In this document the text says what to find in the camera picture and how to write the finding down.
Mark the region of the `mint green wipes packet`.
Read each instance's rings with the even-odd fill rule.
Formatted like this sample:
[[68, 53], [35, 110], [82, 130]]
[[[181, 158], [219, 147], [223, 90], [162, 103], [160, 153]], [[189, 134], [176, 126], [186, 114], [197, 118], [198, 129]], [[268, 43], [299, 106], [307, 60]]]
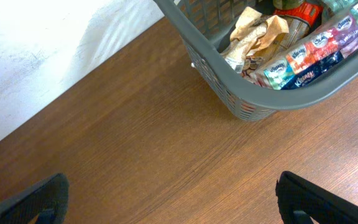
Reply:
[[339, 11], [353, 5], [357, 0], [320, 0], [323, 6], [322, 18], [328, 20]]

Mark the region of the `beige paper snack bag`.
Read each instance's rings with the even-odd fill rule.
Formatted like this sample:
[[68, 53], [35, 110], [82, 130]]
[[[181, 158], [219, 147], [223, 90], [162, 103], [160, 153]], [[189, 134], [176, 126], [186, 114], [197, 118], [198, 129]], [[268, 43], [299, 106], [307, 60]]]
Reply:
[[246, 7], [229, 36], [229, 46], [221, 53], [236, 72], [245, 69], [247, 57], [269, 47], [280, 34], [289, 33], [287, 21], [278, 15], [263, 15]]

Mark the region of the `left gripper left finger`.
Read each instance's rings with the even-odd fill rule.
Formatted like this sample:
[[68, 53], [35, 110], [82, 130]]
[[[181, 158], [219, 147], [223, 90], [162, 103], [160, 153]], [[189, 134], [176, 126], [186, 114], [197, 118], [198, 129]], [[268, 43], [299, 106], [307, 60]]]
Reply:
[[0, 223], [64, 222], [68, 208], [69, 181], [54, 174], [0, 202]]

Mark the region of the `orange spaghetti packet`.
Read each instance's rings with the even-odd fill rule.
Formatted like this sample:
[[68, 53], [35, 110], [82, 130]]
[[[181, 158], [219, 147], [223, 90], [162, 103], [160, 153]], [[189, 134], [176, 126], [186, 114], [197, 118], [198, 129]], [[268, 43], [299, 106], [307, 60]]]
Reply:
[[302, 3], [299, 7], [289, 10], [274, 10], [274, 15], [285, 19], [288, 24], [288, 33], [280, 34], [273, 46], [277, 52], [283, 52], [307, 36], [323, 11], [319, 4]]

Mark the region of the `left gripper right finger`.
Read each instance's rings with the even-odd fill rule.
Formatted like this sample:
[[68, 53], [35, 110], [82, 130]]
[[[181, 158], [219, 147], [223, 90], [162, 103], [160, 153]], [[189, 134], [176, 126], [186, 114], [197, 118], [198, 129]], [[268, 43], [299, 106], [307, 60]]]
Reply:
[[358, 206], [290, 172], [282, 172], [276, 183], [278, 208], [285, 224], [358, 224]]

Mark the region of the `grey plastic shopping basket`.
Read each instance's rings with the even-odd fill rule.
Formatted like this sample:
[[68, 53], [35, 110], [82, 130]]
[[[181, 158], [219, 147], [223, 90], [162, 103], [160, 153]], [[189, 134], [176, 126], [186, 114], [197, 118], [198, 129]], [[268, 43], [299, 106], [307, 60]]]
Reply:
[[271, 0], [154, 0], [180, 34], [195, 68], [236, 117], [257, 121], [278, 110], [297, 110], [319, 103], [358, 76], [358, 51], [308, 86], [296, 90], [262, 88], [237, 74], [221, 57], [228, 34], [247, 7], [270, 14]]

